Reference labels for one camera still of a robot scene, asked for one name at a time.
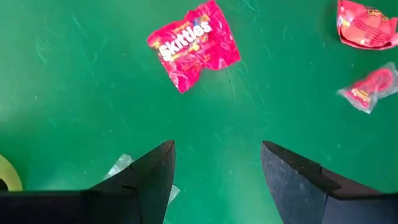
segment candy wrapper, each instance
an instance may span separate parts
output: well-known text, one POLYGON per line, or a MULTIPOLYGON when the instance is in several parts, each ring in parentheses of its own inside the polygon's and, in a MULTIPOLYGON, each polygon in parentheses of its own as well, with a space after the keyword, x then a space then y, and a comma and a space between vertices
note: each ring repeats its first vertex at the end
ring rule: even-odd
POLYGON ((356 82, 349 88, 339 90, 355 108, 371 113, 378 99, 398 91, 398 72, 394 63, 370 73, 364 80, 356 82))
POLYGON ((241 58, 215 1, 189 11, 184 20, 153 32, 147 42, 158 51, 160 62, 181 93, 198 81, 203 68, 219 70, 241 58))
POLYGON ((398 45, 397 18, 351 1, 339 1, 337 31, 340 40, 352 47, 383 50, 398 45))

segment red packaging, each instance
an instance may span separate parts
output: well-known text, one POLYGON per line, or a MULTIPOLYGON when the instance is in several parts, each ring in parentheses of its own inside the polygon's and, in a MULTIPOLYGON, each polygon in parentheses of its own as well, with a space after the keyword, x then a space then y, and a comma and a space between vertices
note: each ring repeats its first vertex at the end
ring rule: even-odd
POLYGON ((241 58, 215 1, 189 11, 184 20, 153 32, 147 42, 158 51, 160 62, 180 93, 198 81, 203 68, 219 70, 241 58))
POLYGON ((352 47, 383 50, 398 45, 397 18, 351 1, 339 1, 337 31, 340 40, 352 47))
POLYGON ((355 108, 371 113, 378 99, 398 91, 397 74, 395 64, 389 62, 382 68, 370 73, 364 80, 354 83, 349 88, 341 89, 338 93, 355 108))

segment green surface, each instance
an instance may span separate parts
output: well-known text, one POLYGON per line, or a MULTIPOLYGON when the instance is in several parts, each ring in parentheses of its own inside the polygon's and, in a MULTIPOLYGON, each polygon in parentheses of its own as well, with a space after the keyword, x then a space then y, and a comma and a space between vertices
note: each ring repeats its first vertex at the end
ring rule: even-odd
MULTIPOLYGON (((398 96, 368 115, 336 91, 398 49, 338 40, 335 1, 219 0, 242 61, 181 95, 146 38, 201 1, 15 0, 0 9, 0 154, 24 188, 84 189, 122 153, 177 144, 176 223, 280 223, 261 140, 381 191, 394 177, 398 96)), ((398 3, 366 0, 393 16, 398 3)))

